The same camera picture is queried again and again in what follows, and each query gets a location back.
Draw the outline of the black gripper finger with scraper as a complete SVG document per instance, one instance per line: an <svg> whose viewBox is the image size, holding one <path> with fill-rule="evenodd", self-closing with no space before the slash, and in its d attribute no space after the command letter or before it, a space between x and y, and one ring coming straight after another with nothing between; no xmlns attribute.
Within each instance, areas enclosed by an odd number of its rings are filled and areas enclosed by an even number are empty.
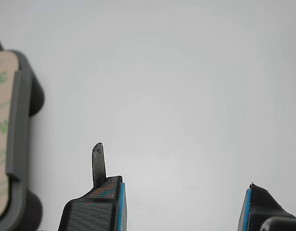
<svg viewBox="0 0 296 231"><path fill-rule="evenodd" d="M102 143L92 150L92 178L93 188L65 205L58 230L126 231L125 183L122 176L106 176Z"/></svg>

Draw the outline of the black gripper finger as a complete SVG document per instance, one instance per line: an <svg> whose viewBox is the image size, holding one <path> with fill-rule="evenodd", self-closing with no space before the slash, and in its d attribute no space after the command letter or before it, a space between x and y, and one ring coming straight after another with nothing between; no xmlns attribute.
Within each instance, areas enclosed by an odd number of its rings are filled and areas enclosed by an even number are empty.
<svg viewBox="0 0 296 231"><path fill-rule="evenodd" d="M296 231L296 217L286 212L266 189L251 183L245 194L238 231Z"/></svg>

